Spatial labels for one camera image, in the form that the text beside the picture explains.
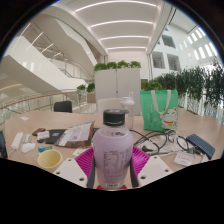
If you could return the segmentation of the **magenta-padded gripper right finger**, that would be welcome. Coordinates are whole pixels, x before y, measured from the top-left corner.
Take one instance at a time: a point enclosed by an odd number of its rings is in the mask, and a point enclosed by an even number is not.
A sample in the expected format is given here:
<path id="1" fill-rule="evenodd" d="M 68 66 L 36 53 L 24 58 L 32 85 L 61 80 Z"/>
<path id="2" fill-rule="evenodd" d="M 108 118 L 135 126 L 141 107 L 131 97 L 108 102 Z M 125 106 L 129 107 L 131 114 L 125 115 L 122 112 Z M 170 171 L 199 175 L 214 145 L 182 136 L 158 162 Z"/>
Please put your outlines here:
<path id="1" fill-rule="evenodd" d="M 159 156 L 149 156 L 139 148 L 133 148 L 130 162 L 133 188 L 146 186 L 172 173 L 173 171 Z"/>

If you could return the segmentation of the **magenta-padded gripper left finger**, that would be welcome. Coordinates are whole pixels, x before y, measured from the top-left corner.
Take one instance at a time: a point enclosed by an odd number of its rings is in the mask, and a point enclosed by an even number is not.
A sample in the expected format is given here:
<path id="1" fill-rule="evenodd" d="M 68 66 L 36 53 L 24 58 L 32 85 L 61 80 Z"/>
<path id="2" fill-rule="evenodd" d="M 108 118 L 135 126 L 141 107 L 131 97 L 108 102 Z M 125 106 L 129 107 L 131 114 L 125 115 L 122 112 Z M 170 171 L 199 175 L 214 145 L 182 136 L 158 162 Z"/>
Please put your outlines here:
<path id="1" fill-rule="evenodd" d="M 87 149 L 76 158 L 67 158 L 54 174 L 81 187 L 92 189 L 95 182 L 93 149 Z"/>

